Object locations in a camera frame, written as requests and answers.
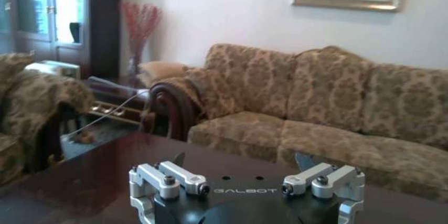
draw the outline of door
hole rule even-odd
[[[32,51],[36,60],[56,60],[52,53],[51,29],[55,7],[52,0],[16,0],[16,47]]]
[[[86,0],[54,0],[55,56],[82,65],[86,41]]]
[[[14,51],[11,0],[0,0],[0,54]]]

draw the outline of carpet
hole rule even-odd
[[[98,124],[88,128],[88,131],[95,136],[95,141],[91,144],[76,143],[75,136],[62,135],[62,147],[66,160],[82,155],[110,141],[130,135],[139,130],[135,124],[124,123],[116,120],[104,119]]]

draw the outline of side table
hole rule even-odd
[[[131,87],[130,82],[124,78],[106,80],[119,85]],[[90,79],[83,80],[83,83],[91,89],[95,95],[95,103],[91,108],[90,114],[107,116],[114,120],[119,120],[122,122],[132,123],[136,125],[140,125],[140,123],[143,123],[143,127],[146,130],[152,127],[152,122],[150,122],[148,120],[142,120],[142,113],[150,99],[150,94],[142,94],[140,96],[135,97],[115,113],[107,115],[120,106],[122,103],[124,103],[131,97],[134,97],[139,93],[139,91],[127,90],[126,88],[119,88],[108,83],[103,83],[100,81]],[[140,90],[146,89],[146,87],[140,83],[132,85],[131,88]]]

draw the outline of dark wooden table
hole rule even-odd
[[[186,168],[208,178],[286,176],[298,171],[135,133],[0,190],[0,223],[139,223],[130,206],[128,171],[135,164],[187,153]],[[367,186],[356,223],[448,223],[448,205]]]

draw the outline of floral patterned sofa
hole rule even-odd
[[[88,113],[94,96],[72,78],[24,70],[34,57],[0,55],[0,185],[60,154],[60,114]]]
[[[448,70],[375,64],[335,46],[284,54],[218,44],[204,68],[151,93],[180,140],[294,167],[295,152],[310,154],[448,202]]]

